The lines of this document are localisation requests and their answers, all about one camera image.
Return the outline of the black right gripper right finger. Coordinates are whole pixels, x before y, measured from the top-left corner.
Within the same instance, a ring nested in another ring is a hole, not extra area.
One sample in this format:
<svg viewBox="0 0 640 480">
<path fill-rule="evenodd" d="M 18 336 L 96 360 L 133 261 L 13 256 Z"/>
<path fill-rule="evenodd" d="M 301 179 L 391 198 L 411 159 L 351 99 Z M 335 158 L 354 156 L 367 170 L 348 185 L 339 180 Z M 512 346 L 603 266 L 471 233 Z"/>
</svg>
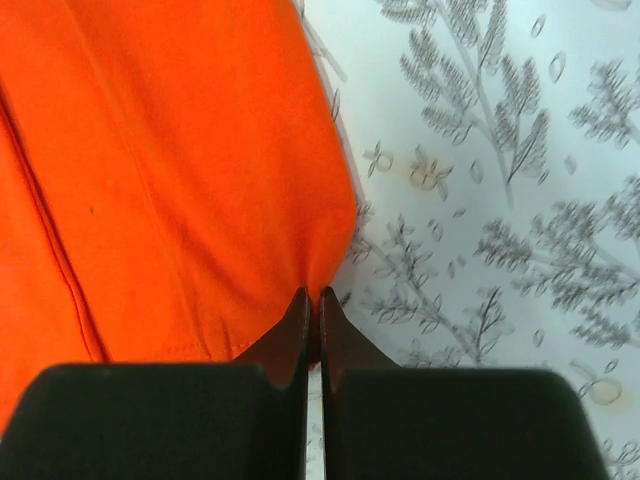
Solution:
<svg viewBox="0 0 640 480">
<path fill-rule="evenodd" d="M 320 300 L 330 479 L 604 479 L 578 396 L 542 369 L 408 368 Z"/>
</svg>

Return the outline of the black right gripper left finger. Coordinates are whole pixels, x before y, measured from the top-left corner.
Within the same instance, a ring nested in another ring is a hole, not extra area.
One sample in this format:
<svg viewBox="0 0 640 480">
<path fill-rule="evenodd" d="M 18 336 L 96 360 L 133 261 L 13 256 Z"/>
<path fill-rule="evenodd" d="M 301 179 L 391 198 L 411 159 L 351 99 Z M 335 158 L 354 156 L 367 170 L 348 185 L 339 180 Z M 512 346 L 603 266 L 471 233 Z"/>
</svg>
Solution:
<svg viewBox="0 0 640 480">
<path fill-rule="evenodd" d="M 311 302 L 229 363 L 62 364 L 22 395 L 5 479 L 301 479 Z"/>
</svg>

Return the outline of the orange t shirt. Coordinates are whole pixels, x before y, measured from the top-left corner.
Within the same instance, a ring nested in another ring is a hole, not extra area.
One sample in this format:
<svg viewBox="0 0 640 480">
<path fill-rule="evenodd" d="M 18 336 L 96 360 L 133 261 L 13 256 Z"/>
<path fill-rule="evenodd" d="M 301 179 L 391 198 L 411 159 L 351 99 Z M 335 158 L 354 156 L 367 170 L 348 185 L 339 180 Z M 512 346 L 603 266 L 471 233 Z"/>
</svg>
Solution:
<svg viewBox="0 0 640 480">
<path fill-rule="evenodd" d="M 292 2 L 2 3 L 3 420 L 52 365 L 234 359 L 355 218 Z"/>
</svg>

